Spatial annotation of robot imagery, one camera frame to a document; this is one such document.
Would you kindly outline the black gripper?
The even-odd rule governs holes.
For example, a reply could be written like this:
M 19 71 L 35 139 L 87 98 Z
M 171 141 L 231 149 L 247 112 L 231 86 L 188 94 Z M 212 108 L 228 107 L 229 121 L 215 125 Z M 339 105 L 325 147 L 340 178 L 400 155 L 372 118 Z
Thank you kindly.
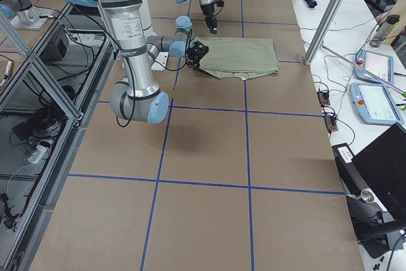
M 186 53 L 186 55 L 187 55 L 187 66 L 188 67 L 199 67 L 200 61 L 199 62 L 193 61 L 191 56 L 190 56 L 191 54 L 192 54 L 192 49 L 188 49 L 187 53 Z
M 217 33 L 217 18 L 215 15 L 215 7 L 217 6 L 216 3 L 209 3 L 201 5 L 200 8 L 202 10 L 202 14 L 204 15 L 206 25 L 211 34 Z

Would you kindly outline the second robot base left background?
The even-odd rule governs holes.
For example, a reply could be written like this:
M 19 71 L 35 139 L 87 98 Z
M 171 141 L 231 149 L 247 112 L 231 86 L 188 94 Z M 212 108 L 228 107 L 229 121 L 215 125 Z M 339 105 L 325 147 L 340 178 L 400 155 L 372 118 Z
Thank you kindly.
M 1 14 L 20 30 L 39 30 L 53 18 L 52 9 L 34 6 L 31 0 L 1 0 Z

